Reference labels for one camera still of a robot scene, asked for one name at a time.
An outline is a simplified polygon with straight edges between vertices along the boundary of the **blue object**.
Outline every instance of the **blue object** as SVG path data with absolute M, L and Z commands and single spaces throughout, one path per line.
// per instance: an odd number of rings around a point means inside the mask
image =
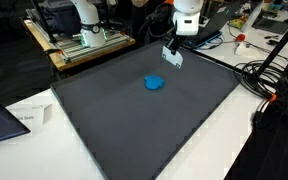
M 156 90 L 163 87 L 165 81 L 159 76 L 150 75 L 145 77 L 145 86 L 147 89 Z

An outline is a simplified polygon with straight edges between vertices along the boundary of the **dark gray mat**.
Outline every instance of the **dark gray mat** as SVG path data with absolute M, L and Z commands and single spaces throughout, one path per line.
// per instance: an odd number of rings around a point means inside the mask
M 176 69 L 160 58 L 163 45 L 52 85 L 107 179 L 156 178 L 238 84 L 232 71 L 184 50 Z M 152 74 L 165 79 L 163 88 L 145 88 Z

